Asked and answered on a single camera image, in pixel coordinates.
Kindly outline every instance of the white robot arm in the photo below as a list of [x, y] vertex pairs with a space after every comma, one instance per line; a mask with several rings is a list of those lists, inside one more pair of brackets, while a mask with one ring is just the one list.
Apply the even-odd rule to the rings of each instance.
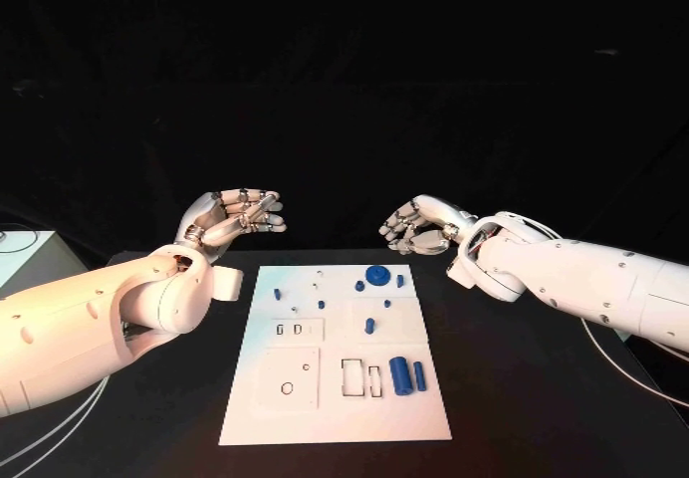
[[210, 263], [232, 240], [281, 232], [277, 192], [205, 194], [174, 244], [0, 300], [0, 417], [71, 395], [190, 332], [210, 298], [238, 298], [242, 273]]
[[[418, 234], [432, 224], [442, 230]], [[562, 239], [507, 212], [478, 219], [428, 195], [395, 211], [380, 234], [402, 254], [438, 254], [457, 242], [448, 276], [468, 289], [509, 302], [529, 289], [550, 307], [689, 352], [689, 267]]]

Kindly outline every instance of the white board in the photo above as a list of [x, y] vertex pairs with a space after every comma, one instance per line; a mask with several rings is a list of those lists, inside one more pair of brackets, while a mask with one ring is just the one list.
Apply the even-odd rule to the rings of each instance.
[[[220, 445], [452, 438], [409, 266], [385, 267], [392, 279], [380, 287], [366, 282], [367, 266], [261, 267]], [[393, 357], [409, 364], [415, 391], [405, 396], [395, 394]], [[415, 361], [427, 391], [416, 390]]]

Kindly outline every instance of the blue block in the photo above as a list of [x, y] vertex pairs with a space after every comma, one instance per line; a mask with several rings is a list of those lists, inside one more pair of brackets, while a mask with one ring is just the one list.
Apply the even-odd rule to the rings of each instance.
[[385, 286], [391, 282], [391, 271], [383, 266], [370, 266], [366, 269], [366, 280], [372, 286]]
[[395, 393], [408, 395], [414, 392], [412, 378], [409, 376], [409, 366], [403, 357], [391, 358], [392, 383], [395, 385]]
[[414, 375], [416, 376], [416, 390], [427, 391], [427, 379], [424, 377], [424, 368], [421, 362], [414, 362]]

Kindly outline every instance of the black tabletop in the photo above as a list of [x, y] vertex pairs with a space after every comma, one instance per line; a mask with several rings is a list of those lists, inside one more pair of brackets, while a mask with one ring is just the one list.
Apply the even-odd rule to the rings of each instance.
[[[120, 263], [144, 253], [118, 254]], [[530, 295], [513, 304], [445, 276], [450, 253], [388, 250], [228, 252], [245, 273], [239, 301], [213, 302], [192, 334], [111, 382], [79, 430], [24, 475], [78, 477], [680, 476], [689, 431], [667, 402], [612, 369], [576, 318]], [[452, 441], [218, 446], [261, 265], [411, 264]], [[614, 331], [611, 356], [650, 381]], [[0, 420], [0, 460], [72, 412], [85, 390]], [[13, 476], [39, 446], [0, 476]]]

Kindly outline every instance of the white cable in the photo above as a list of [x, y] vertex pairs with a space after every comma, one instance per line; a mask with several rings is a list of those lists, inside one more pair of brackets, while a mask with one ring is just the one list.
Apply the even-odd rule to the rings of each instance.
[[650, 343], [656, 346], [659, 346], [666, 352], [670, 352], [677, 358], [683, 359], [685, 361], [689, 361], [689, 357], [683, 356], [679, 354], [679, 352], [674, 352], [669, 347], [663, 346], [657, 342], [650, 341]]
[[79, 421], [75, 423], [75, 426], [72, 429], [68, 431], [68, 434], [62, 437], [60, 441], [53, 445], [53, 447], [40, 455], [40, 458], [11, 477], [11, 478], [19, 478], [47, 457], [47, 455], [55, 451], [55, 449], [62, 445], [65, 440], [69, 438], [69, 435], [75, 432], [75, 430], [79, 428], [79, 425], [82, 424], [82, 421], [86, 419], [86, 416], [89, 416], [91, 410], [94, 409], [94, 406], [98, 403], [98, 399], [101, 398], [101, 394], [104, 393], [105, 390], [105, 383], [108, 383], [108, 376], [104, 378], [104, 381], [101, 384], [104, 385], [101, 389], [98, 390], [98, 395], [94, 398], [94, 401], [91, 403], [89, 408], [86, 409], [86, 412], [83, 413], [82, 417], [79, 418]]
[[591, 337], [591, 341], [592, 341], [592, 344], [595, 345], [595, 347], [598, 348], [598, 351], [600, 353], [602, 354], [602, 356], [607, 358], [607, 361], [612, 364], [612, 366], [617, 368], [617, 370], [620, 371], [620, 373], [641, 387], [641, 388], [646, 388], [646, 390], [649, 390], [653, 394], [656, 394], [657, 396], [661, 396], [666, 400], [670, 400], [673, 401], [674, 403], [677, 403], [679, 405], [682, 406], [686, 406], [689, 408], [689, 403], [683, 402], [682, 400], [677, 400], [677, 398], [673, 398], [670, 395], [666, 395], [664, 393], [661, 393], [660, 391], [657, 391], [656, 389], [653, 389], [649, 385], [643, 384], [623, 369], [621, 369], [621, 366], [617, 364], [617, 362], [610, 358], [610, 355], [605, 353], [605, 351], [602, 350], [602, 347], [600, 346], [600, 343], [598, 341], [595, 340], [595, 337], [592, 336], [592, 333], [591, 333], [591, 329], [588, 328], [588, 323], [585, 322], [585, 319], [581, 319], [581, 323], [584, 324], [584, 328], [585, 328], [585, 331], [588, 333], [588, 336]]
[[[514, 214], [514, 216], [517, 218], [520, 218], [520, 220], [523, 221], [527, 221], [530, 222], [535, 226], [540, 227], [543, 232], [546, 233], [550, 233], [550, 235], [553, 236], [555, 239], [561, 239], [562, 236], [552, 230], [549, 229], [549, 227], [543, 226], [539, 222], [533, 221], [532, 219], [529, 219], [527, 217], [523, 217], [523, 216], [519, 216], [517, 214]], [[592, 336], [592, 333], [591, 333], [591, 329], [588, 328], [588, 323], [585, 322], [585, 319], [584, 318], [579, 318], [581, 319], [581, 324], [584, 325], [584, 329], [585, 329], [585, 332], [588, 333], [588, 338], [591, 339], [592, 341], [592, 344], [595, 345], [595, 348], [598, 349], [601, 355], [607, 358], [607, 361], [611, 363], [611, 365], [617, 368], [617, 371], [641, 387], [644, 388], [647, 391], [650, 391], [654, 395], [657, 396], [661, 396], [666, 400], [670, 400], [672, 402], [677, 403], [679, 405], [682, 406], [686, 406], [689, 408], [689, 403], [683, 402], [682, 400], [679, 400], [677, 398], [673, 398], [670, 395], [666, 395], [663, 392], [657, 391], [654, 388], [651, 388], [649, 385], [646, 385], [644, 383], [641, 383], [625, 371], [624, 369], [621, 368], [621, 366], [617, 364], [617, 362], [612, 360], [612, 358], [610, 357], [610, 355], [605, 353], [605, 351], [602, 350], [602, 347], [600, 346], [600, 343], [598, 343], [598, 340], [595, 339], [595, 337]], [[682, 356], [680, 354], [677, 354], [673, 350], [670, 350], [669, 348], [666, 348], [661, 344], [657, 344], [653, 342], [653, 344], [656, 344], [656, 346], [659, 346], [661, 349], [666, 349], [673, 355], [679, 356], [682, 359], [685, 359], [686, 361], [689, 361], [689, 358]]]
[[27, 447], [24, 447], [20, 451], [17, 451], [9, 458], [6, 458], [3, 461], [0, 461], [0, 467], [3, 467], [11, 460], [19, 458], [29, 450], [32, 450], [43, 441], [50, 438], [50, 436], [55, 435], [55, 433], [62, 429], [62, 427], [72, 421], [75, 416], [79, 414], [79, 412], [83, 410], [83, 408], [88, 406], [91, 400], [98, 400], [98, 396], [101, 396], [101, 392], [105, 388], [105, 385], [108, 383], [108, 377], [105, 377], [101, 380], [101, 383], [98, 384], [94, 392], [91, 393], [91, 396], [86, 398], [83, 401], [82, 405], [79, 408], [73, 411], [73, 413], [65, 418], [62, 423], [43, 435], [42, 438], [39, 438]]

